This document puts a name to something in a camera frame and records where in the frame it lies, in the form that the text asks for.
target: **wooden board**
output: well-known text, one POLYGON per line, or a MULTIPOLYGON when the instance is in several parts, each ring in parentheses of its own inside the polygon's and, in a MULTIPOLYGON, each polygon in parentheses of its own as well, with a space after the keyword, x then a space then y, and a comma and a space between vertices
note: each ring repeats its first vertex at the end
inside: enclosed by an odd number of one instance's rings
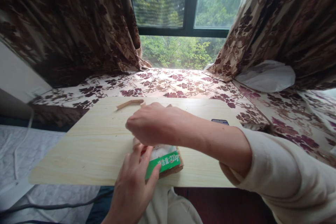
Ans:
MULTIPOLYGON (((93 106, 33 169, 33 184, 82 184, 113 186, 126 153, 132 151, 133 136, 126 120, 139 104, 117 111, 116 106, 135 97, 106 97, 93 106)), ((221 100, 147 98, 146 104, 172 104, 207 120, 227 120, 241 127, 230 108, 221 100)), ((184 168, 159 180, 177 187, 233 187, 222 173, 218 161, 196 150, 180 147, 184 168)))

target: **green tree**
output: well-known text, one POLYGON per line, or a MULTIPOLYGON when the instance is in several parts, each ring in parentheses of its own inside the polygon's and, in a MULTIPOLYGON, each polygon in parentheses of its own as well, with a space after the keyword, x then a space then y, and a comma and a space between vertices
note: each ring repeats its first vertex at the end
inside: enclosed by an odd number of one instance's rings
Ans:
POLYGON ((154 67, 203 69, 211 57, 209 42, 195 37, 140 36, 144 59, 154 67))
MULTIPOLYGON (((196 27, 230 27, 240 0, 198 0, 196 27)), ((133 0, 140 26, 181 27, 184 0, 133 0)), ((224 38, 140 36, 143 58, 154 67, 203 69, 214 62, 224 38)))

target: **green label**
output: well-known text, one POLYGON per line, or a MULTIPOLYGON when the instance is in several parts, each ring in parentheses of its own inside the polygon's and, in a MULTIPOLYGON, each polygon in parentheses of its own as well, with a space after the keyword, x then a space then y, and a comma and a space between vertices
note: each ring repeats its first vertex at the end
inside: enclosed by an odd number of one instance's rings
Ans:
POLYGON ((181 162, 178 156, 179 156, 178 152, 174 151, 172 153, 169 153, 167 155, 164 155, 162 157, 150 161, 148 164, 145 179, 149 179, 149 177, 153 172, 153 169, 159 163, 161 163, 160 173, 179 165, 181 162))

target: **white pants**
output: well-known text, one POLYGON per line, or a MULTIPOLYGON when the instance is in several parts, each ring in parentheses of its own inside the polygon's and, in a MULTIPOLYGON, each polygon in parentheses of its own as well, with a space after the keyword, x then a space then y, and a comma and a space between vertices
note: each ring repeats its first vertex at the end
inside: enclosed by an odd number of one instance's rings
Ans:
POLYGON ((202 220, 189 200, 178 196, 173 187, 157 185, 139 224, 202 224, 202 220))

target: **curtain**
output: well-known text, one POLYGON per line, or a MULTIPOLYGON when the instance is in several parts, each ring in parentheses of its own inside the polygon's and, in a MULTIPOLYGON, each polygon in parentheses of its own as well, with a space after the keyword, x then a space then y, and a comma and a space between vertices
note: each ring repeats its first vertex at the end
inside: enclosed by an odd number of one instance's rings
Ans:
POLYGON ((298 89, 336 87, 335 0, 241 0, 215 63, 204 71, 228 82, 264 60, 290 65, 298 89))
POLYGON ((151 67, 131 0, 0 0, 0 38, 53 87, 151 67))

